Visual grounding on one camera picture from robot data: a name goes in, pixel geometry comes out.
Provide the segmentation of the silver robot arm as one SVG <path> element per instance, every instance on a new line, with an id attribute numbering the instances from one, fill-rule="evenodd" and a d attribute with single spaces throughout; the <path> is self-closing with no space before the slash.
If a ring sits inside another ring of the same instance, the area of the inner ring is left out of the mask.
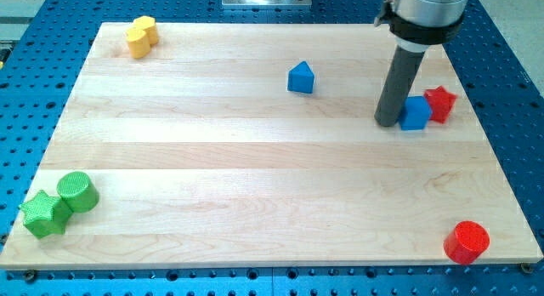
<path id="1" fill-rule="evenodd" d="M 460 31 L 468 0 L 382 0 L 374 25 L 387 23 L 397 45 L 423 53 L 448 43 Z"/>

